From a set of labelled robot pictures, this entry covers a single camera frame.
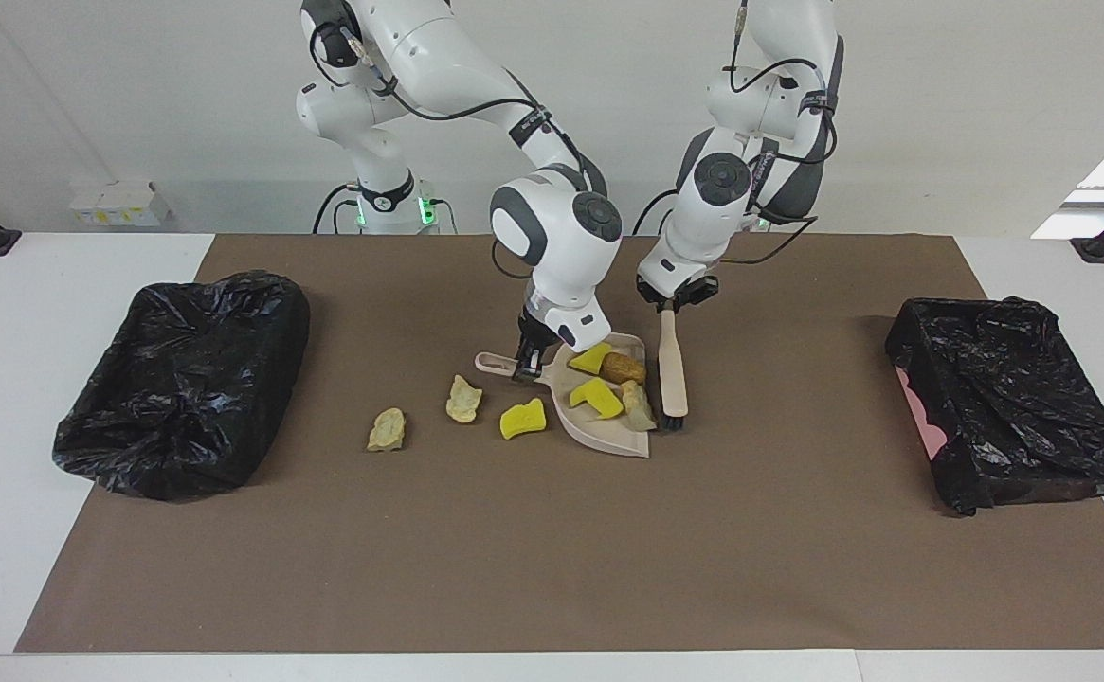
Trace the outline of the beige foam chunk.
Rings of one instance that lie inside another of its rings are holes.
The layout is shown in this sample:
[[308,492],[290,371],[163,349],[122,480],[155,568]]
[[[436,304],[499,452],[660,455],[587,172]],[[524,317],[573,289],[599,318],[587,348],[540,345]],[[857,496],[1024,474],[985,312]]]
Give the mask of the beige foam chunk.
[[659,428],[659,420],[654,415],[643,384],[638,381],[628,380],[620,384],[620,399],[624,402],[626,423],[631,431],[655,431]]
[[367,437],[367,452],[397,452],[404,448],[406,415],[400,407],[388,407],[375,416]]
[[478,416],[482,397],[482,388],[474,387],[463,375],[456,374],[444,411],[452,422],[470,424]]

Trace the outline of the beige hand brush black bristles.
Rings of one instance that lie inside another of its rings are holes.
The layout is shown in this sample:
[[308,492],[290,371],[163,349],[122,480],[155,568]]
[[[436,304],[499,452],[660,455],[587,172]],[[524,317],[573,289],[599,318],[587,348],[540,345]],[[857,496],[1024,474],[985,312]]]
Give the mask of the beige hand brush black bristles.
[[661,427],[667,431],[681,430],[689,414],[689,393],[684,379],[682,358],[677,335],[677,315],[672,305],[665,305],[659,313],[660,340],[657,347],[657,367],[661,396]]

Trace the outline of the brown cork piece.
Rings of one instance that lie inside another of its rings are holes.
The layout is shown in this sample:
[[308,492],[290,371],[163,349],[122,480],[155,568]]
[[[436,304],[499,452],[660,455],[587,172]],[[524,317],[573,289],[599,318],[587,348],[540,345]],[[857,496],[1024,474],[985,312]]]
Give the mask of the brown cork piece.
[[645,385],[646,367],[637,358],[618,352],[608,352],[601,362],[598,375],[608,383],[623,385],[635,383]]

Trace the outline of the beige plastic dustpan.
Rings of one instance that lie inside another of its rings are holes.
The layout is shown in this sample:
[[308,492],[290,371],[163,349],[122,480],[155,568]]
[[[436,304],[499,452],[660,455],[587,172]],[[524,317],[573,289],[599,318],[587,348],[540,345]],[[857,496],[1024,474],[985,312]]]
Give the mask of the beige plastic dustpan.
[[[613,352],[628,355],[634,361],[645,363],[645,342],[638,335],[611,333],[605,338]],[[607,452],[630,458],[650,458],[646,431],[635,431],[628,416],[616,416],[609,420],[599,418],[598,411],[581,404],[570,406],[570,392],[590,380],[585,372],[570,367],[570,359],[576,354],[570,347],[558,347],[551,361],[543,364],[542,375],[535,382],[549,388],[551,402],[565,431],[578,444],[595,452]],[[512,358],[482,352],[475,354],[475,367],[486,374],[512,377],[516,361]]]

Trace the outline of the pink plastic bin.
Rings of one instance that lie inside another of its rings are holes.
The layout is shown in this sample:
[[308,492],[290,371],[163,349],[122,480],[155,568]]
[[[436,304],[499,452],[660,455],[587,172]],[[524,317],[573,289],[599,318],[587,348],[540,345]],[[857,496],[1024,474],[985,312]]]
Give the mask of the pink plastic bin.
[[895,371],[903,396],[906,398],[907,406],[910,407],[912,418],[915,423],[916,430],[919,430],[921,443],[923,443],[925,452],[927,452],[928,461],[934,461],[943,446],[949,441],[949,436],[946,435],[946,431],[941,430],[936,424],[933,424],[932,420],[930,420],[927,407],[925,407],[923,402],[920,401],[919,394],[914,392],[914,388],[911,388],[907,372],[904,371],[903,367],[895,367]]

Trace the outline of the black bag fully covering bin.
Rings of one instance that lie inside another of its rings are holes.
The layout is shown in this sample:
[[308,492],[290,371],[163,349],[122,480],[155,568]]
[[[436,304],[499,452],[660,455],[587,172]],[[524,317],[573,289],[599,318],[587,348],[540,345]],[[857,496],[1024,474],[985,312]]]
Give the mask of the black bag fully covering bin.
[[290,405],[310,319],[300,286],[261,269],[145,286],[59,422],[54,465],[160,501],[247,484]]

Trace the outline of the black bag lining pink bin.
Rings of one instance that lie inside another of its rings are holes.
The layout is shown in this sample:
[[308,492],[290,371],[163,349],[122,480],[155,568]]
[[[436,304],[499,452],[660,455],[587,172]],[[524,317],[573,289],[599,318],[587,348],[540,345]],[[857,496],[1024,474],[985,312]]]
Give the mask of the black bag lining pink bin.
[[1104,495],[1104,405],[1048,307],[912,298],[884,348],[949,436],[928,466],[951,512]]

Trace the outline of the brown table mat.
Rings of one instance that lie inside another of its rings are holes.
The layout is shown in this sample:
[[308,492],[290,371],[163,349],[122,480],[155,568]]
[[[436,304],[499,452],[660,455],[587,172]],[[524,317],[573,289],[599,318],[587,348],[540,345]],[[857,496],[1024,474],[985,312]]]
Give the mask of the brown table mat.
[[[650,458],[497,420],[540,393],[520,283],[473,237],[221,236],[312,305],[266,461],[170,504],[94,489],[20,652],[1104,649],[1104,504],[946,513],[882,341],[907,298],[981,296],[954,241],[805,236],[679,323],[690,414]],[[446,414],[463,375],[484,397]],[[367,452],[375,416],[404,448]]]

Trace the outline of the white wall socket box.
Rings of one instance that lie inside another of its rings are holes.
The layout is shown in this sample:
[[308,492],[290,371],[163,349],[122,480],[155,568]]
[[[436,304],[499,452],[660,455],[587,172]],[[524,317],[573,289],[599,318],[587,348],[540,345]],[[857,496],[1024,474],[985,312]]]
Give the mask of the white wall socket box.
[[150,181],[79,188],[70,202],[70,213],[83,227],[157,228],[173,216]]

